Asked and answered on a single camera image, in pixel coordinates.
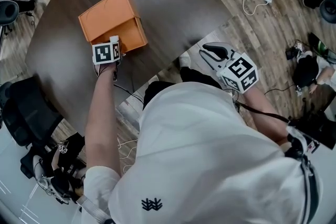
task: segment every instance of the person's leg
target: person's leg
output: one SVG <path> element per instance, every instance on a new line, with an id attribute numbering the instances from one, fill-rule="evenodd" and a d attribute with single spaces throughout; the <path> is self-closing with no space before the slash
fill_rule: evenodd
<path id="1" fill-rule="evenodd" d="M 183 82 L 194 81 L 222 89 L 221 85 L 219 85 L 219 83 L 215 81 L 212 77 L 204 75 L 197 70 L 190 69 L 189 67 L 182 67 L 180 69 L 180 75 Z"/>
<path id="2" fill-rule="evenodd" d="M 147 90 L 145 91 L 145 96 L 143 98 L 143 109 L 148 105 L 148 103 L 162 90 L 174 85 L 171 82 L 165 81 L 154 81 L 149 84 Z"/>
<path id="3" fill-rule="evenodd" d="M 318 8 L 324 0 L 303 0 L 303 4 L 308 8 Z"/>
<path id="4" fill-rule="evenodd" d="M 15 1 L 19 5 L 19 12 L 28 12 L 34 10 L 35 8 L 35 1 Z"/>

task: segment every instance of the wooden floor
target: wooden floor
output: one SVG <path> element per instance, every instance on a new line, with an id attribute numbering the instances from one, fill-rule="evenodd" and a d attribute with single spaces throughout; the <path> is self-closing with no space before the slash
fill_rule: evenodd
<path id="1" fill-rule="evenodd" d="M 291 76 L 295 69 L 294 61 L 287 61 L 285 50 L 291 47 L 296 39 L 307 42 L 307 34 L 314 32 L 327 46 L 336 50 L 336 25 L 326 23 L 318 10 L 303 7 L 302 0 L 273 0 L 271 5 L 259 7 L 254 16 L 247 16 L 242 11 L 242 0 L 222 0 L 231 12 L 231 19 L 214 32 L 193 46 L 189 53 L 192 57 L 192 67 L 206 74 L 214 76 L 211 69 L 200 58 L 198 50 L 200 46 L 211 41 L 225 41 L 231 43 L 239 51 L 246 51 L 258 66 L 260 82 L 258 87 L 262 91 L 273 88 L 284 89 L 292 85 Z M 250 12 L 255 5 L 264 3 L 263 0 L 246 0 L 246 9 Z M 38 8 L 43 12 L 43 5 Z M 0 62 L 0 79 L 8 80 L 20 72 L 24 73 L 23 61 L 19 61 L 25 54 L 25 50 L 17 48 L 25 47 L 30 41 L 33 30 L 29 21 L 22 18 L 18 21 L 20 35 L 9 35 L 8 40 L 3 41 Z M 171 82 L 180 82 L 178 71 L 173 64 L 159 73 L 159 78 Z M 145 84 L 138 95 L 144 95 L 148 84 Z M 302 98 L 312 101 L 317 108 L 322 107 L 331 95 L 332 90 L 327 86 L 319 86 L 313 95 L 309 95 L 307 89 L 303 95 L 296 96 L 294 87 L 285 92 L 273 91 L 267 97 L 274 104 L 280 114 L 284 116 L 298 117 L 302 114 Z M 139 134 L 138 118 L 142 111 L 142 104 L 134 97 L 129 97 L 116 108 L 118 136 L 120 143 L 135 140 Z M 248 125 L 253 126 L 251 118 L 246 111 L 241 111 Z M 56 140 L 74 133 L 71 126 L 64 121 L 59 125 L 54 138 Z M 136 146 L 136 142 L 122 145 L 120 157 L 125 157 Z M 130 156 L 121 160 L 124 165 L 134 163 L 136 150 L 133 149 Z"/>

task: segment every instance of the logo on shirt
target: logo on shirt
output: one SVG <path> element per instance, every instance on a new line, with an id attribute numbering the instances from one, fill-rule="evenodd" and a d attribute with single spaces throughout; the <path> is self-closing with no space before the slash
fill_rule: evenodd
<path id="1" fill-rule="evenodd" d="M 149 200 L 148 198 L 146 200 L 141 200 L 141 204 L 142 204 L 142 208 L 145 209 L 146 211 L 150 211 L 152 209 L 154 209 L 155 211 L 158 211 L 162 208 L 162 203 L 161 203 L 161 199 L 154 199 Z"/>

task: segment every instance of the wooden table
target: wooden table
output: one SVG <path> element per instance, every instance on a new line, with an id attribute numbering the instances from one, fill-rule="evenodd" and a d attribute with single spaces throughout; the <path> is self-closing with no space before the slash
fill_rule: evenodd
<path id="1" fill-rule="evenodd" d="M 100 0 L 51 0 L 26 56 L 47 97 L 84 133 L 95 87 L 92 49 L 78 16 Z M 123 59 L 118 84 L 134 91 L 208 33 L 230 13 L 220 0 L 135 0 L 149 44 Z M 115 104 L 128 94 L 115 91 Z"/>

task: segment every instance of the black chair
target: black chair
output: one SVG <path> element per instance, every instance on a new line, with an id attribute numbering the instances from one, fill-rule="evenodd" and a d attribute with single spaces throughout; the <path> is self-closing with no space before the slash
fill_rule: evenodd
<path id="1" fill-rule="evenodd" d="M 320 12 L 323 19 L 336 24 L 336 0 L 324 0 L 320 5 Z"/>
<path id="2" fill-rule="evenodd" d="M 16 143 L 45 146 L 63 117 L 44 99 L 34 78 L 15 82 L 6 91 L 2 118 Z"/>
<path id="3" fill-rule="evenodd" d="M 19 15 L 19 5 L 12 0 L 1 0 L 0 1 L 0 26 L 4 26 L 4 33 L 7 36 L 6 28 L 10 32 L 13 30 L 9 27 L 12 24 L 17 16 Z"/>

